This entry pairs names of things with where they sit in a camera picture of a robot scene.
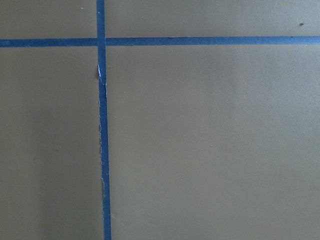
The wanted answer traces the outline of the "brown paper table cover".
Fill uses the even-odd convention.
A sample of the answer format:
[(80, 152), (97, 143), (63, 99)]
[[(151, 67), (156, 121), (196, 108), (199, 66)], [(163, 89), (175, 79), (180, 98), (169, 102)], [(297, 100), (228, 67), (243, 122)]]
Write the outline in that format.
[[(108, 46), (114, 240), (317, 240), (319, 45)], [(101, 240), (96, 46), (0, 50), (0, 237)]]

